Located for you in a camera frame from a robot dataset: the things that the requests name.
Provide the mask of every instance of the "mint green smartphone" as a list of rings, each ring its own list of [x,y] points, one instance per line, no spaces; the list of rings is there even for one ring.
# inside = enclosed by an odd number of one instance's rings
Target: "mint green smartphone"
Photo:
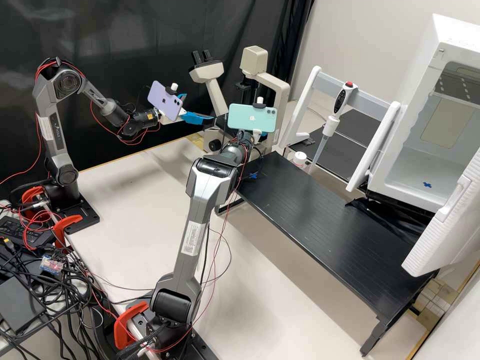
[[[277,109],[274,107],[253,107],[245,104],[230,104],[228,127],[232,129],[260,130],[273,133],[277,124]]]

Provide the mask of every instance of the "red clamp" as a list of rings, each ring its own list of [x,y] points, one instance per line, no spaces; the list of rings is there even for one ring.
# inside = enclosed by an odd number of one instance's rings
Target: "red clamp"
[[[134,316],[143,313],[149,308],[146,301],[139,302],[128,308],[123,314],[121,314],[113,325],[113,338],[115,339],[115,346],[121,350],[124,347],[134,343],[137,339],[133,338],[129,332],[127,332],[127,321],[131,320]]]
[[[43,186],[31,187],[27,191],[25,191],[23,193],[23,195],[21,196],[21,203],[22,204],[34,203],[35,201],[37,201],[36,196],[40,195],[40,194],[43,194],[43,193],[44,193],[44,187]],[[35,216],[35,213],[36,213],[35,210],[27,210],[27,211],[25,211],[24,215],[27,219],[31,219]],[[43,215],[39,216],[38,220],[43,221],[43,220],[46,220],[48,218],[49,218],[49,216],[47,214],[45,214],[45,216],[43,216]]]
[[[37,200],[37,199],[34,199],[35,196],[43,194],[43,193],[44,193],[44,187],[43,186],[31,187],[23,193],[23,195],[21,196],[21,202],[23,204],[32,203],[32,202]]]
[[[74,223],[78,223],[83,220],[82,215],[71,215],[63,218],[53,226],[53,232],[55,233],[55,247],[61,249],[65,245],[64,230]]]

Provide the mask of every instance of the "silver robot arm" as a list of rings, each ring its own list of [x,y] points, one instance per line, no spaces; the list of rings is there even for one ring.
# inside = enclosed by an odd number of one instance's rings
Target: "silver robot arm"
[[[37,73],[32,96],[36,102],[38,123],[46,147],[45,166],[57,186],[67,187],[51,187],[53,198],[77,200],[80,196],[76,183],[78,171],[67,151],[57,104],[72,94],[84,94],[100,108],[105,119],[114,127],[121,128],[120,135],[128,137],[142,129],[156,126],[160,114],[153,108],[135,113],[130,118],[113,99],[105,98],[75,66],[58,57],[49,58],[43,64],[51,60],[55,62],[52,61],[52,65]]]
[[[160,278],[150,300],[150,309],[160,318],[191,325],[200,304],[201,285],[195,278],[210,215],[224,204],[239,183],[238,166],[248,161],[252,135],[240,130],[218,155],[205,155],[193,163],[186,193],[190,197],[188,218],[172,273]]]

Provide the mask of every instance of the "black curtain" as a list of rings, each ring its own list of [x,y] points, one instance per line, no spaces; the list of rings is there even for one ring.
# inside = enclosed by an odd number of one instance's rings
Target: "black curtain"
[[[204,85],[188,74],[191,51],[210,49],[223,61],[219,79],[228,104],[238,102],[235,83],[242,50],[268,50],[268,71],[290,81],[310,0],[3,0],[0,2],[3,56],[0,62],[0,181],[25,170],[35,159],[38,139],[33,77],[47,57],[73,62],[105,96],[121,103],[147,102],[153,80],[179,84],[184,108],[212,112]],[[266,95],[273,102],[272,94]],[[181,122],[126,146],[92,119],[89,101],[72,95],[59,105],[70,157],[83,170],[197,132]],[[0,198],[15,186],[46,177],[43,154],[28,173],[0,185]]]

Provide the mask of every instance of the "white bottle cap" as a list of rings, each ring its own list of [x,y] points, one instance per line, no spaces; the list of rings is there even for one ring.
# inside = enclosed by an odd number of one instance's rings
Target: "white bottle cap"
[[[293,155],[293,163],[297,166],[301,166],[305,164],[306,160],[307,160],[307,154],[304,153],[303,151],[297,151],[295,155]]]

